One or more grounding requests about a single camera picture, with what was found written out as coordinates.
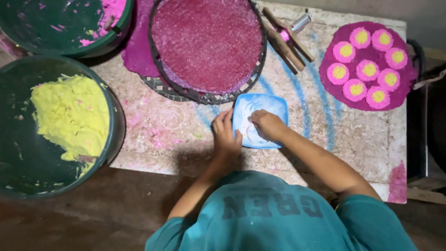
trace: rubber band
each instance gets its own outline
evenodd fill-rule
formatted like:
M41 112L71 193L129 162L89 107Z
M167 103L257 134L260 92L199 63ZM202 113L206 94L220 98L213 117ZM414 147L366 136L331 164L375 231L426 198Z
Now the rubber band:
M180 124L178 127L175 127L175 128L169 128L169 127L163 125L163 122L161 122L161 114L163 114L164 110L166 110L166 109L169 108L169 107L176 107L176 108L179 108L179 109L183 112L183 122L181 122L181 124ZM177 105L169 105L169 106L164 107L164 108L161 110L161 112L160 112L160 116L158 117L158 120L160 121L161 125L162 125L164 128L166 128L167 130L176 130L176 129L178 129L178 128L180 128L180 127L183 126L184 121L186 120L186 114L184 113L184 110L183 110L181 107L179 107L179 106L177 106Z

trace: red grainy disc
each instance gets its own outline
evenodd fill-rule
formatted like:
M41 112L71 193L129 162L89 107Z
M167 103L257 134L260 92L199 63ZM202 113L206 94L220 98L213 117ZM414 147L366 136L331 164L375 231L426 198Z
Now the red grainy disc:
M246 83L261 48L247 0L164 0L152 37L169 78L185 88L231 93Z

